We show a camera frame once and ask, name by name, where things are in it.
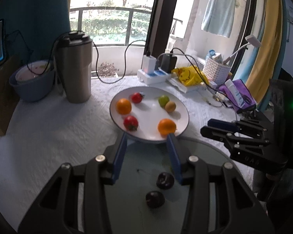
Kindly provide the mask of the orange fruit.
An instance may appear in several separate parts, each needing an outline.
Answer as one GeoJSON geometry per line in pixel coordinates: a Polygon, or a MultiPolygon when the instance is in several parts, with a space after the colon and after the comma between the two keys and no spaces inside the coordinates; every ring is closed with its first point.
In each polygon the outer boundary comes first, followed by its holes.
{"type": "Polygon", "coordinates": [[[171,119],[165,118],[159,121],[157,129],[161,136],[167,136],[168,134],[176,132],[177,125],[171,119]]]}
{"type": "Polygon", "coordinates": [[[120,114],[120,115],[127,115],[131,112],[132,110],[132,105],[131,102],[126,99],[126,98],[122,98],[120,100],[117,101],[116,103],[116,111],[120,114]]]}

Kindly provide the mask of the brown kiwi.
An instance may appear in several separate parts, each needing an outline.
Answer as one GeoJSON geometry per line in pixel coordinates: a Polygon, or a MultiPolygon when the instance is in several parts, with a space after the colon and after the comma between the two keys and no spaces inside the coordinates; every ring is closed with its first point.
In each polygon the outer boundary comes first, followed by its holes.
{"type": "Polygon", "coordinates": [[[166,103],[164,108],[165,108],[166,112],[172,113],[176,109],[176,103],[173,102],[173,101],[169,101],[169,102],[166,103]]]}

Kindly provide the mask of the dark plum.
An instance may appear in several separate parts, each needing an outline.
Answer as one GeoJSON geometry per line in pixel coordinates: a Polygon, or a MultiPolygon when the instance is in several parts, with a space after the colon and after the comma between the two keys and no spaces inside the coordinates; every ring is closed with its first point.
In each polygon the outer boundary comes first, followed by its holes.
{"type": "Polygon", "coordinates": [[[175,179],[172,174],[168,172],[162,172],[158,175],[156,185],[161,190],[169,190],[173,187],[175,179]]]}
{"type": "Polygon", "coordinates": [[[164,195],[159,191],[150,191],[146,194],[146,204],[149,209],[161,208],[165,203],[164,195]]]}

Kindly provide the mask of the red tomato large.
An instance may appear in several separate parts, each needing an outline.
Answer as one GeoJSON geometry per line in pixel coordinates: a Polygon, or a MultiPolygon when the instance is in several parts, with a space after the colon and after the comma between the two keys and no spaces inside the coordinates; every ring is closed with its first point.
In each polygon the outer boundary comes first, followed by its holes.
{"type": "Polygon", "coordinates": [[[123,125],[128,131],[137,131],[138,120],[134,116],[127,116],[123,121],[123,125]]]}

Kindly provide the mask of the small green lime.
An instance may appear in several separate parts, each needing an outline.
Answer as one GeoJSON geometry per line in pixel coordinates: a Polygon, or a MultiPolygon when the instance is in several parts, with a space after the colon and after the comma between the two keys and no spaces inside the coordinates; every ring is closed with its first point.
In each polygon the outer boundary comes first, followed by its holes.
{"type": "Polygon", "coordinates": [[[162,95],[159,97],[158,102],[160,107],[164,108],[165,105],[170,101],[169,97],[166,95],[162,95]]]}

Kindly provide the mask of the red tomato small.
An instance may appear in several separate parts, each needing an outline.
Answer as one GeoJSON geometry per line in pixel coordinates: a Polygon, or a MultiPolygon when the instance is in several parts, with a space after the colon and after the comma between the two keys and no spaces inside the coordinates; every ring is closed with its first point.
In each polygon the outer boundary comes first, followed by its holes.
{"type": "Polygon", "coordinates": [[[143,100],[144,96],[145,94],[142,92],[135,92],[131,95],[130,99],[132,103],[139,104],[143,100]]]}

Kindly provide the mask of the purple cloth pouch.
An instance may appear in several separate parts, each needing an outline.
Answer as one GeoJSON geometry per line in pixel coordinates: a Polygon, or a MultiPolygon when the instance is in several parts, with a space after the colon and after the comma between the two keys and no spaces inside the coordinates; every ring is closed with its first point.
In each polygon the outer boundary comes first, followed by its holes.
{"type": "Polygon", "coordinates": [[[225,84],[223,84],[219,87],[219,91],[221,93],[225,94],[227,99],[230,100],[234,111],[237,114],[241,114],[244,112],[251,112],[251,111],[255,110],[257,103],[256,103],[255,99],[252,97],[250,91],[248,90],[248,88],[246,87],[244,82],[241,79],[237,79],[237,80],[234,80],[233,83],[236,86],[236,88],[239,90],[240,94],[242,95],[242,97],[245,101],[245,105],[242,108],[237,106],[237,103],[236,103],[233,95],[228,90],[228,88],[226,87],[225,84]]]}

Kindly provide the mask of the white cream tube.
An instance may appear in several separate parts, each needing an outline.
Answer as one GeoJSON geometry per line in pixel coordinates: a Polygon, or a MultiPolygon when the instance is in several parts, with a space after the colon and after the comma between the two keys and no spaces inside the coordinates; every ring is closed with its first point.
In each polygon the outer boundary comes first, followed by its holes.
{"type": "Polygon", "coordinates": [[[245,101],[244,101],[242,95],[240,94],[239,90],[234,85],[233,81],[231,79],[228,79],[224,84],[226,85],[228,90],[233,95],[233,97],[237,103],[237,106],[242,108],[245,105],[245,101]]]}

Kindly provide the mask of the grey round placemat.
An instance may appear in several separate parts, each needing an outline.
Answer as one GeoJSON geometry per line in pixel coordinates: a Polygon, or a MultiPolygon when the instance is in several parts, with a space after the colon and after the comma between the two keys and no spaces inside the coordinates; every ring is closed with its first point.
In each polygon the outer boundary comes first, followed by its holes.
{"type": "Polygon", "coordinates": [[[164,205],[150,209],[146,195],[158,191],[158,175],[172,172],[165,144],[128,140],[127,150],[114,185],[105,186],[113,233],[180,233],[186,212],[189,186],[175,182],[163,190],[164,205]]]}

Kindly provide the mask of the white ceramic plate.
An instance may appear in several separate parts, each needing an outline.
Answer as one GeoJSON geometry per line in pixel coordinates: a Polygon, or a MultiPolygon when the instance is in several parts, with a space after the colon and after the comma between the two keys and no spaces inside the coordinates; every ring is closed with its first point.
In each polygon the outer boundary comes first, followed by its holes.
{"type": "Polygon", "coordinates": [[[189,113],[186,106],[175,95],[154,87],[131,87],[118,92],[111,100],[109,112],[114,124],[121,130],[127,132],[133,139],[150,143],[163,143],[166,141],[158,131],[158,123],[168,118],[176,124],[175,136],[180,136],[188,127],[189,113]],[[120,99],[129,100],[130,96],[136,92],[144,94],[144,98],[139,104],[131,103],[132,110],[129,113],[138,120],[138,128],[135,132],[128,131],[123,122],[125,116],[118,113],[116,104],[120,99]],[[160,107],[158,99],[166,95],[176,104],[176,110],[167,113],[160,107]]]}

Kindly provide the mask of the white woven basket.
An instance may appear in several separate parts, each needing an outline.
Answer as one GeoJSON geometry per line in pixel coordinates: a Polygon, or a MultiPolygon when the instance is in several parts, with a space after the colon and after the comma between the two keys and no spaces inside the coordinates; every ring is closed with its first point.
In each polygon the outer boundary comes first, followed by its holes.
{"type": "Polygon", "coordinates": [[[213,81],[220,86],[226,81],[230,70],[230,66],[217,63],[211,58],[206,58],[203,73],[209,81],[213,81]]]}

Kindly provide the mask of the white power strip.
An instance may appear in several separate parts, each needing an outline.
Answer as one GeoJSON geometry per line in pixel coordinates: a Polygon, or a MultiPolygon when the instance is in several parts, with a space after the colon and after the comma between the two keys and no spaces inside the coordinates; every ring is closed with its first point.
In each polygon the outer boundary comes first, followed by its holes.
{"type": "Polygon", "coordinates": [[[166,80],[170,79],[171,74],[164,72],[160,68],[158,70],[154,70],[152,74],[147,74],[140,69],[137,72],[137,78],[146,85],[153,85],[156,83],[165,82],[166,80]]]}

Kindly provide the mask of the yellow plastic bag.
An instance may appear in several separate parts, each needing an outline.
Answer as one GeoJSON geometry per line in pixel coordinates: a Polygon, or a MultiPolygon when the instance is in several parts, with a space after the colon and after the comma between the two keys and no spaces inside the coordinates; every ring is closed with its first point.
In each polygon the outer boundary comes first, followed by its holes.
{"type": "Polygon", "coordinates": [[[175,68],[172,73],[176,74],[178,80],[186,87],[196,86],[201,83],[209,84],[206,75],[197,66],[175,68]]]}

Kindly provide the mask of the yellow curtain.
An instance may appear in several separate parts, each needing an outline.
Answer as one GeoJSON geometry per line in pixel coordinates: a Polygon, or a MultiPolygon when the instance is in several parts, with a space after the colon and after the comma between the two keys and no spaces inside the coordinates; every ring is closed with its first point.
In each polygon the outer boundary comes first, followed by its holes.
{"type": "Polygon", "coordinates": [[[265,27],[246,86],[257,103],[261,102],[269,87],[280,51],[283,33],[282,0],[266,0],[265,27]]]}

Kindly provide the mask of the black charger plug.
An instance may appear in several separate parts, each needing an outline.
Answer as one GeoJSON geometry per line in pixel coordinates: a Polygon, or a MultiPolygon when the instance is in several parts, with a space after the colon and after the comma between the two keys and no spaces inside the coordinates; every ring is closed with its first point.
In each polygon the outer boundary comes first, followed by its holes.
{"type": "Polygon", "coordinates": [[[173,54],[166,53],[163,55],[160,68],[162,71],[168,74],[171,74],[172,70],[175,69],[176,62],[177,62],[176,56],[174,56],[173,54]]]}

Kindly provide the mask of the white tablecloth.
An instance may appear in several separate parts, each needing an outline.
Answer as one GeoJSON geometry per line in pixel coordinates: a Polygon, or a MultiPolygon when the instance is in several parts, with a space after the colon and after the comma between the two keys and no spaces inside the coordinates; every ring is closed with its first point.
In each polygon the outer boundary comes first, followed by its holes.
{"type": "Polygon", "coordinates": [[[0,212],[13,229],[62,163],[85,163],[115,141],[109,104],[119,91],[141,85],[135,76],[106,84],[94,79],[83,104],[68,102],[57,90],[17,104],[0,137],[0,212]]]}

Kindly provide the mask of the white charger plug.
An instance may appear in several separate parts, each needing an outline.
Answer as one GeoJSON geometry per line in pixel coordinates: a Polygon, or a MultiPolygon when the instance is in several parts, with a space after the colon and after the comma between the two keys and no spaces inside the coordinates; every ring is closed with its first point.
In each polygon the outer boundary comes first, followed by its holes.
{"type": "Polygon", "coordinates": [[[144,55],[142,59],[142,71],[146,74],[154,73],[157,59],[153,56],[144,55]]]}

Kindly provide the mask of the white desk lamp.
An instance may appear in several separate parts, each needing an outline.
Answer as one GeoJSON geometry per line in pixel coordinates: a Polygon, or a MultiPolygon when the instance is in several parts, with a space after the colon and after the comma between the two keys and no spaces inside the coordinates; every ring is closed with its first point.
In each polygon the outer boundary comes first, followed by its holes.
{"type": "Polygon", "coordinates": [[[232,55],[224,59],[222,63],[223,65],[227,65],[230,60],[232,60],[241,50],[246,49],[249,45],[252,45],[255,48],[261,47],[261,42],[252,34],[246,36],[245,40],[247,43],[238,48],[234,53],[232,53],[232,55]]]}

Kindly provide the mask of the stainless steel tumbler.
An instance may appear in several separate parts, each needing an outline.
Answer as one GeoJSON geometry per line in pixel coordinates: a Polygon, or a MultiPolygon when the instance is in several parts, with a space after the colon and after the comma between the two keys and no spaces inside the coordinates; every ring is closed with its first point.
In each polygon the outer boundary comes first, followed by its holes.
{"type": "Polygon", "coordinates": [[[67,100],[74,104],[86,102],[91,96],[91,37],[82,31],[60,37],[54,61],[67,100]]]}

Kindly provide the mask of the blue plastic bowl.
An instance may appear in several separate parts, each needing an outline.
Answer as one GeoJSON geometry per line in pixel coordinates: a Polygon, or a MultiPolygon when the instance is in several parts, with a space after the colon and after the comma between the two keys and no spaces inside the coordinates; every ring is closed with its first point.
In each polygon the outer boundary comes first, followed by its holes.
{"type": "Polygon", "coordinates": [[[47,96],[53,88],[55,69],[50,61],[40,60],[22,66],[9,78],[9,84],[19,97],[26,102],[36,102],[47,96]]]}

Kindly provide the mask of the hanging light blue towel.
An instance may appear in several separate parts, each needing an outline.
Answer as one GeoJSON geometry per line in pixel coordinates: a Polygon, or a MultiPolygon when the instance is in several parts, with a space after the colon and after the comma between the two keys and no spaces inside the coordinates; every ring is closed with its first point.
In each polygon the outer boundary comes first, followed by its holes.
{"type": "Polygon", "coordinates": [[[231,36],[236,0],[208,0],[201,30],[229,38],[231,36]]]}

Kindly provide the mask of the brown cardboard box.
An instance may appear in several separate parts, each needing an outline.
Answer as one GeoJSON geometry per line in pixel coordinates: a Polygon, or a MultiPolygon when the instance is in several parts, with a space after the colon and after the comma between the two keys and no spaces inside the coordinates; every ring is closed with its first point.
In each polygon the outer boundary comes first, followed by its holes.
{"type": "Polygon", "coordinates": [[[21,67],[18,55],[10,57],[0,67],[0,136],[6,134],[20,97],[9,83],[9,78],[21,67]]]}

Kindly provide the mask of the teal curtain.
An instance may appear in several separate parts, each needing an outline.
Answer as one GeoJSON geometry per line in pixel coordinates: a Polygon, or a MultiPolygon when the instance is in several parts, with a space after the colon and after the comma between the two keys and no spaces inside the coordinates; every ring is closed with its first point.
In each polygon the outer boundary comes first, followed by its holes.
{"type": "Polygon", "coordinates": [[[23,61],[48,58],[54,40],[70,31],[69,0],[1,0],[0,19],[9,37],[8,54],[23,61]]]}

